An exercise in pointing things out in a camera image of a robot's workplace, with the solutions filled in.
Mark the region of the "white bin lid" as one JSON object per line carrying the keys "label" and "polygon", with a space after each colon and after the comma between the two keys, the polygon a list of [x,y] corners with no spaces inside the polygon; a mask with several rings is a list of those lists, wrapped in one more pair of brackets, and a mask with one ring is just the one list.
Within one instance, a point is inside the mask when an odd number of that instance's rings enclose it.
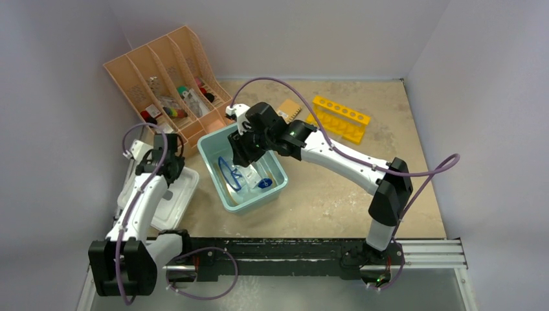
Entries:
{"label": "white bin lid", "polygon": [[151,226],[158,231],[175,229],[197,189],[199,174],[184,167],[181,175],[169,187],[155,211]]}

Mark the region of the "white label packet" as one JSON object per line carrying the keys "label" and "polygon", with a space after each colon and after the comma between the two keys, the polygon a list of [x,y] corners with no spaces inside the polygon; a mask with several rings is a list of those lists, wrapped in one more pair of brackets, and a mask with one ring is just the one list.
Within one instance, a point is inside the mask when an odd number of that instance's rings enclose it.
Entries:
{"label": "white label packet", "polygon": [[238,167],[238,170],[251,189],[257,187],[262,181],[261,175],[252,165],[247,167]]}

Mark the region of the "blue safety glasses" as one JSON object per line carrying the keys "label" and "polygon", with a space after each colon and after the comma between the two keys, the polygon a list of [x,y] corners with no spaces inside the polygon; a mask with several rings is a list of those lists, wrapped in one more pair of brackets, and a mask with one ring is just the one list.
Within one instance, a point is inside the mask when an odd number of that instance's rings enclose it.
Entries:
{"label": "blue safety glasses", "polygon": [[226,161],[224,157],[219,156],[218,167],[222,178],[225,180],[225,183],[230,189],[234,192],[242,190],[243,176],[234,165]]}

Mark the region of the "teal plastic bin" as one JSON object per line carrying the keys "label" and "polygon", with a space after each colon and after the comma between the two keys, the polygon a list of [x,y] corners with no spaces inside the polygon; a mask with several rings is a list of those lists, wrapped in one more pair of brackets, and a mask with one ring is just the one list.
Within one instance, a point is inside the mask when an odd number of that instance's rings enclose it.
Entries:
{"label": "teal plastic bin", "polygon": [[279,197],[288,184],[288,176],[272,151],[268,151],[252,168],[262,178],[251,187],[243,169],[232,162],[228,136],[237,131],[235,124],[202,136],[197,147],[206,164],[224,209],[231,213],[246,213]]}

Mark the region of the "tan rubber tubing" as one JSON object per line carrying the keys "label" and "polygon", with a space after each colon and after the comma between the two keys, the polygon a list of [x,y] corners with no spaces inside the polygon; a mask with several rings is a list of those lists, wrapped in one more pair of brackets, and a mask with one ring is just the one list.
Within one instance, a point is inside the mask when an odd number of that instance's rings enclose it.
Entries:
{"label": "tan rubber tubing", "polygon": [[250,191],[249,189],[234,191],[230,188],[227,202],[231,207],[238,207],[239,205],[251,203],[255,197],[257,197],[257,193]]}

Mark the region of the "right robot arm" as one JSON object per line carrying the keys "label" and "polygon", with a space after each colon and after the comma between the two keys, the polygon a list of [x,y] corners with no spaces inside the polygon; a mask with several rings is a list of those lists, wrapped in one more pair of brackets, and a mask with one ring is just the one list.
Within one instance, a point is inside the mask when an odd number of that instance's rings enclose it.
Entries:
{"label": "right robot arm", "polygon": [[235,104],[227,107],[225,113],[237,125],[236,131],[228,136],[235,165],[247,167],[272,151],[324,167],[371,194],[368,213],[372,223],[363,254],[373,264],[388,257],[388,245],[413,190],[404,160],[376,159],[328,141],[318,127],[301,120],[286,122],[266,102],[251,107]]}

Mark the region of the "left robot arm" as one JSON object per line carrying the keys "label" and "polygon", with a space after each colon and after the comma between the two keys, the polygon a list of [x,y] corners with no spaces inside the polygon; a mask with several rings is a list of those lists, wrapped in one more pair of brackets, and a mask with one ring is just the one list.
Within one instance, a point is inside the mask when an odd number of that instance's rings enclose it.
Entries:
{"label": "left robot arm", "polygon": [[119,296],[129,305],[136,296],[151,295],[159,270],[171,259],[178,265],[191,261],[193,247],[185,230],[167,230],[150,245],[147,231],[169,186],[185,166],[176,133],[157,134],[135,170],[131,199],[103,240],[94,240],[88,258],[95,289],[102,297]]}

